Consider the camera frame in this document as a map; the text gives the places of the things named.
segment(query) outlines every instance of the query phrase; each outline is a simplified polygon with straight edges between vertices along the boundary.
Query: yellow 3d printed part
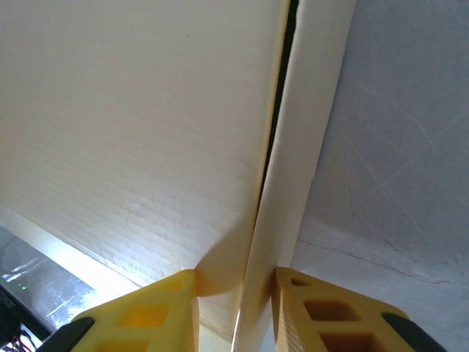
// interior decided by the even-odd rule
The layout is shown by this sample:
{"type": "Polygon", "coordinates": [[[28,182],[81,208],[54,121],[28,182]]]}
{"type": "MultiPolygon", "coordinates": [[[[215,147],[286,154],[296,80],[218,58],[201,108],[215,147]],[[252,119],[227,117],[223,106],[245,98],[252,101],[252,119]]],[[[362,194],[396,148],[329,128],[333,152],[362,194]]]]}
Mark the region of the yellow 3d printed part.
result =
{"type": "Polygon", "coordinates": [[[195,352],[199,305],[194,270],[180,271],[83,312],[95,323],[72,352],[195,352]]]}
{"type": "Polygon", "coordinates": [[[414,351],[381,316],[406,314],[290,268],[277,268],[272,297],[280,352],[414,351]]]}

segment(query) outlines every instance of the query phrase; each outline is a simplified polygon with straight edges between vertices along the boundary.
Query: corrugated cardboard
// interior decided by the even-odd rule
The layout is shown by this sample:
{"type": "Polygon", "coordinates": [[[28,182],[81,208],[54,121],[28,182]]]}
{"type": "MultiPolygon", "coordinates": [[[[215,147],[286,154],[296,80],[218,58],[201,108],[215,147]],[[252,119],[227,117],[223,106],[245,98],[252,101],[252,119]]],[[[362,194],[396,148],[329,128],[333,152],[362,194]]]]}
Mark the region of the corrugated cardboard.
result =
{"type": "Polygon", "coordinates": [[[229,349],[236,325],[255,346],[261,308],[243,312],[291,256],[353,2],[300,5],[257,217],[288,8],[2,4],[2,226],[115,294],[197,268],[201,349],[229,349]]]}

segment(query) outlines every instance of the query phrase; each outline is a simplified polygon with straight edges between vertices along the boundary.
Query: yellow plastic block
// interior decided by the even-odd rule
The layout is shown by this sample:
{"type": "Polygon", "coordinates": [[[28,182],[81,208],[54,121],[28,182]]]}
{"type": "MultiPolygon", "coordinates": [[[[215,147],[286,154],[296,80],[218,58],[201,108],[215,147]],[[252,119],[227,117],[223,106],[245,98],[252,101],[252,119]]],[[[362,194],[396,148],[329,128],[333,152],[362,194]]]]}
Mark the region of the yellow plastic block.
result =
{"type": "Polygon", "coordinates": [[[194,352],[199,304],[194,270],[180,271],[81,313],[95,324],[73,352],[194,352]]]}
{"type": "Polygon", "coordinates": [[[381,316],[405,313],[290,268],[276,269],[272,306],[280,352],[413,351],[381,316]]]}

